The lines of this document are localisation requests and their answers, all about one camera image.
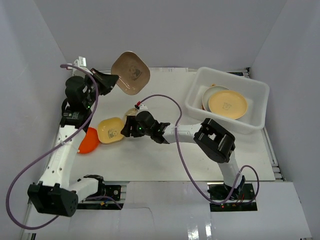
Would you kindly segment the cream round plate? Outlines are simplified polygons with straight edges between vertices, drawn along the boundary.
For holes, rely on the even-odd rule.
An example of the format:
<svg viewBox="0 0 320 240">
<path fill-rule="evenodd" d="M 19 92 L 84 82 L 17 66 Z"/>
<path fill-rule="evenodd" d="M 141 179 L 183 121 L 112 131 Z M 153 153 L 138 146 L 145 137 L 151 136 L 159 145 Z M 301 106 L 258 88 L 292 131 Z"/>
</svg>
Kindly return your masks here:
<svg viewBox="0 0 320 240">
<path fill-rule="evenodd" d="M 224 86 L 213 86 L 213 87 L 209 87 L 202 95 L 202 108 L 205 111 L 210 112 L 210 108 L 209 108 L 209 99 L 212 95 L 214 95 L 217 92 L 220 91 L 224 91 L 224 90 L 229 90 L 227 87 Z"/>
</svg>

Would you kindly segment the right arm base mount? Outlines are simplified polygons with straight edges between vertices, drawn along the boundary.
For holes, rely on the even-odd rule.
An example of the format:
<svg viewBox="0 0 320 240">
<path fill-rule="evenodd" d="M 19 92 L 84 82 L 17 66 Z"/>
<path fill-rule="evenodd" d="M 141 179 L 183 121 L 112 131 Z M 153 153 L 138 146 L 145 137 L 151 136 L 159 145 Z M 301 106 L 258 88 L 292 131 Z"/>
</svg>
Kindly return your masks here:
<svg viewBox="0 0 320 240">
<path fill-rule="evenodd" d="M 207 190 L 211 200 L 215 202 L 223 201 L 229 191 L 223 184 L 209 184 Z M 232 195 L 230 199 L 223 204 L 217 205 L 210 203 L 212 213 L 226 212 L 256 212 L 258 210 L 256 200 L 249 203 L 255 196 L 255 190 L 251 183 L 245 183 L 239 194 Z"/>
</svg>

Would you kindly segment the brown square plate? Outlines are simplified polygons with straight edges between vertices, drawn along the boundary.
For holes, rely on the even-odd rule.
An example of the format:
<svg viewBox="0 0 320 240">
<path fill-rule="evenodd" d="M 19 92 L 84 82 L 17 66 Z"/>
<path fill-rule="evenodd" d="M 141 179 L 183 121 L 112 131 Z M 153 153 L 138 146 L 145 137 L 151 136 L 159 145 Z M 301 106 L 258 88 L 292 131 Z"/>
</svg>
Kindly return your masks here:
<svg viewBox="0 0 320 240">
<path fill-rule="evenodd" d="M 125 51 L 117 58 L 111 67 L 111 74 L 119 76 L 116 84 L 130 96 L 138 94 L 151 77 L 148 66 L 132 51 Z"/>
</svg>

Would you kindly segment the yellow square panda plate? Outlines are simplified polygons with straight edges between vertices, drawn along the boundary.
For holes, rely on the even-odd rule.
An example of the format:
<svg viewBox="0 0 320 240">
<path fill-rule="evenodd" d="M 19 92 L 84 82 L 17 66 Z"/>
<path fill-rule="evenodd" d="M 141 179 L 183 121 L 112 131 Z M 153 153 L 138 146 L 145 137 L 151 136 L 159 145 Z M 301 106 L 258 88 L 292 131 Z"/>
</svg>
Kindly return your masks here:
<svg viewBox="0 0 320 240">
<path fill-rule="evenodd" d="M 119 117 L 102 120 L 97 126 L 98 139 L 102 144 L 112 144 L 121 141 L 125 136 L 121 134 L 124 122 Z"/>
</svg>

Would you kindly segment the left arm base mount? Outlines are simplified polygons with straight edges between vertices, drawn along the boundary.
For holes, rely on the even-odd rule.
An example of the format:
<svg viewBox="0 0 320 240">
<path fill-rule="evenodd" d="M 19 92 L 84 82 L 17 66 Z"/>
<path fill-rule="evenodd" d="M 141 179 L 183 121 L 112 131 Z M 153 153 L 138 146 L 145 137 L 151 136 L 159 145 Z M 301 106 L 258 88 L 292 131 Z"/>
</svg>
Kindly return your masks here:
<svg viewBox="0 0 320 240">
<path fill-rule="evenodd" d="M 101 193 L 95 193 L 78 204 L 78 210 L 116 210 L 123 208 L 126 199 L 126 185 L 105 185 Z"/>
</svg>

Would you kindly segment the yellow round plate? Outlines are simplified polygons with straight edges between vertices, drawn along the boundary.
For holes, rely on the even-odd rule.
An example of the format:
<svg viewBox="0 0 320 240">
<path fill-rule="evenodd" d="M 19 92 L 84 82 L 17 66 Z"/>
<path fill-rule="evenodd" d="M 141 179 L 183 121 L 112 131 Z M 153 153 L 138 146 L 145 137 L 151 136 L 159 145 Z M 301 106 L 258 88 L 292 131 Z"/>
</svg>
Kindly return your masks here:
<svg viewBox="0 0 320 240">
<path fill-rule="evenodd" d="M 248 110 L 247 100 L 240 93 L 233 90 L 221 90 L 214 93 L 208 100 L 212 113 L 237 120 Z"/>
</svg>

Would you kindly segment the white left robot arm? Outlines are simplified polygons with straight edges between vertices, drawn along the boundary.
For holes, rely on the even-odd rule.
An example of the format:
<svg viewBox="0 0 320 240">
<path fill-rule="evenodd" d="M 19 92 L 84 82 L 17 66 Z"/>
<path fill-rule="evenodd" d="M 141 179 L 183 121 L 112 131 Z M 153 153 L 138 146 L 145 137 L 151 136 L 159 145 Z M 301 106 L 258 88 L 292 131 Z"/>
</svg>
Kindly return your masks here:
<svg viewBox="0 0 320 240">
<path fill-rule="evenodd" d="M 115 87 L 118 75 L 91 69 L 86 76 L 75 75 L 66 80 L 66 98 L 61 106 L 61 120 L 56 137 L 57 149 L 38 183 L 27 190 L 38 213 L 71 217 L 78 204 L 87 198 L 105 196 L 104 178 L 85 175 L 70 184 L 70 175 L 81 142 L 88 131 L 93 105 L 99 95 L 107 95 Z"/>
</svg>

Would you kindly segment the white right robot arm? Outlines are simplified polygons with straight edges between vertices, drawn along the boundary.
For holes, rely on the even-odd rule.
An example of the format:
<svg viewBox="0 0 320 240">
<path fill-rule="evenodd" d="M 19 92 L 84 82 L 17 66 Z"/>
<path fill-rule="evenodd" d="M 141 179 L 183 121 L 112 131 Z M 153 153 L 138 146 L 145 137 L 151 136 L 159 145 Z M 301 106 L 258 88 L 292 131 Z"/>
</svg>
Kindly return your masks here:
<svg viewBox="0 0 320 240">
<path fill-rule="evenodd" d="M 244 193 L 245 177 L 235 158 L 235 137 L 211 118 L 192 125 L 175 125 L 158 122 L 149 111 L 143 110 L 127 116 L 120 133 L 127 138 L 148 136 L 158 144 L 196 144 L 218 164 L 229 199 L 236 200 Z"/>
</svg>

